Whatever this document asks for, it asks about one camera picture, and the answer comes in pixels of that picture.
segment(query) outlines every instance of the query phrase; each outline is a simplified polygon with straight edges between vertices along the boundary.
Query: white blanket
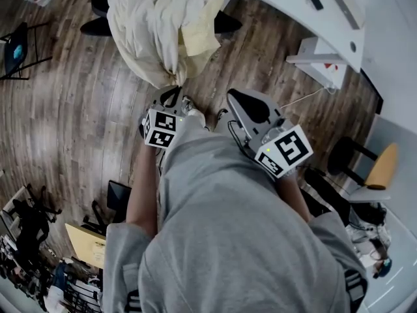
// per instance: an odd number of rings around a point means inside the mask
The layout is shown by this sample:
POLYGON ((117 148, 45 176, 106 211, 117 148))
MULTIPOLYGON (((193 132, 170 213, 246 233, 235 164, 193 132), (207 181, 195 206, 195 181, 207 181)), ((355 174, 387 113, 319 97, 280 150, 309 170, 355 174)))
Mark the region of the white blanket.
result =
POLYGON ((223 0, 108 0, 111 34, 127 65, 160 89, 197 76, 220 47, 223 0))

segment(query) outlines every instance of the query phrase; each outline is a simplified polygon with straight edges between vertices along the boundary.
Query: black stool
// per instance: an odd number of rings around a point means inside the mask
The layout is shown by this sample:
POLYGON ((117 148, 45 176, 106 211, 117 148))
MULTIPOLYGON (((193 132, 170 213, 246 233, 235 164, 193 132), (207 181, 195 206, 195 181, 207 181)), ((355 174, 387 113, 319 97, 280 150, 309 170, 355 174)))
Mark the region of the black stool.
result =
POLYGON ((342 137, 335 144, 330 156, 328 157, 327 170, 332 175, 337 175, 343 172, 356 183, 364 186, 364 179, 348 167, 355 150, 361 152, 371 160, 376 161, 378 159, 378 156, 375 153, 372 153, 369 149, 366 149, 362 145, 354 142, 350 137, 342 137))
MULTIPOLYGON (((111 37, 107 12, 109 10, 108 0, 91 0, 91 8, 99 18, 87 22, 79 29, 84 35, 111 37)), ((214 19, 214 32, 216 34, 232 33, 238 31, 242 23, 235 18, 219 11, 214 19)))
POLYGON ((36 29, 39 27, 44 27, 48 23, 42 23, 38 25, 33 25, 31 27, 27 26, 26 22, 22 22, 15 31, 5 36, 0 37, 0 41, 5 42, 5 75, 0 77, 0 80, 29 80, 29 78, 22 77, 22 70, 25 70, 29 67, 44 63, 49 61, 52 57, 39 59, 38 56, 38 41, 36 39, 36 29), (33 30, 33 35, 35 38, 35 55, 36 61, 23 65, 28 53, 28 34, 29 30, 33 30), (18 77, 13 76, 15 73, 19 73, 18 77))

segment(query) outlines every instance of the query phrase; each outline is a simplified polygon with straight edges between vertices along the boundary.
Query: white desk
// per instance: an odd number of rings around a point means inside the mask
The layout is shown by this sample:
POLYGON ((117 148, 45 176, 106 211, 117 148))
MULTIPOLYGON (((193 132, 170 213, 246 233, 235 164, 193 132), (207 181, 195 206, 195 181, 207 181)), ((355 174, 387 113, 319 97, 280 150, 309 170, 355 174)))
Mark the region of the white desk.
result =
POLYGON ((334 0, 320 0, 322 10, 315 10, 309 0, 262 0, 277 8, 323 39, 338 54, 296 55, 289 63, 349 64, 360 72, 364 53, 364 28, 353 30, 334 0))

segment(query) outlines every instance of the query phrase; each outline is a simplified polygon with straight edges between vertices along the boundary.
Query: floor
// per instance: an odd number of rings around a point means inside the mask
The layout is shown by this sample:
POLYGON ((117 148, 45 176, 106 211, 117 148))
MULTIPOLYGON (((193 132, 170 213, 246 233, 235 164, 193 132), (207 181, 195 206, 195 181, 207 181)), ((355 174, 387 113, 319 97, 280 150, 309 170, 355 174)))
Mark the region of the floor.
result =
MULTIPOLYGON (((138 119, 154 89, 130 72, 112 38, 81 35, 79 27, 94 18, 89 0, 53 0, 45 8, 23 0, 0 5, 2 33, 22 21, 50 22, 38 38, 41 55, 53 56, 30 70, 29 81, 0 83, 0 167, 6 172, 0 204, 22 185, 46 185, 48 203, 63 210, 47 242, 58 256, 69 256, 74 253, 64 223, 81 224, 93 200, 109 218, 108 181, 132 184, 138 119)), ((221 37, 222 47, 204 72, 184 86, 210 125, 232 87, 269 94, 280 106, 321 87, 285 62, 309 31, 259 0, 232 0, 226 12, 242 29, 221 37)), ((335 95, 321 91, 283 111, 307 134, 315 151, 309 163, 325 170, 340 137, 365 141, 377 103, 364 77, 349 69, 335 95)))

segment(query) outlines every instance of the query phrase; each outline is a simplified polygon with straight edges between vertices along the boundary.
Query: wall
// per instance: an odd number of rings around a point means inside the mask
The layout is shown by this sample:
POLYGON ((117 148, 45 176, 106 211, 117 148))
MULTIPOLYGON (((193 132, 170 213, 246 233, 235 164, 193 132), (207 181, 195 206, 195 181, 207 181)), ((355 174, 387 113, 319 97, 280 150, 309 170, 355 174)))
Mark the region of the wall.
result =
POLYGON ((417 133, 417 0, 358 0, 366 7, 362 69, 384 99, 382 116, 417 133))
MULTIPOLYGON (((371 313, 390 312, 407 300, 407 303, 395 311, 406 312, 417 295, 417 134, 377 117, 366 147, 380 154, 392 142, 398 144, 399 162, 394 180, 388 189, 391 200, 384 205, 389 210, 387 225, 392 235, 389 253, 393 266, 385 278, 370 278, 365 306, 371 313)), ((363 156, 356 172, 366 177, 372 163, 363 156)), ((355 188, 356 185, 352 183, 349 190, 353 191, 355 188)))
POLYGON ((0 309, 5 313, 44 313, 35 301, 0 277, 0 309))

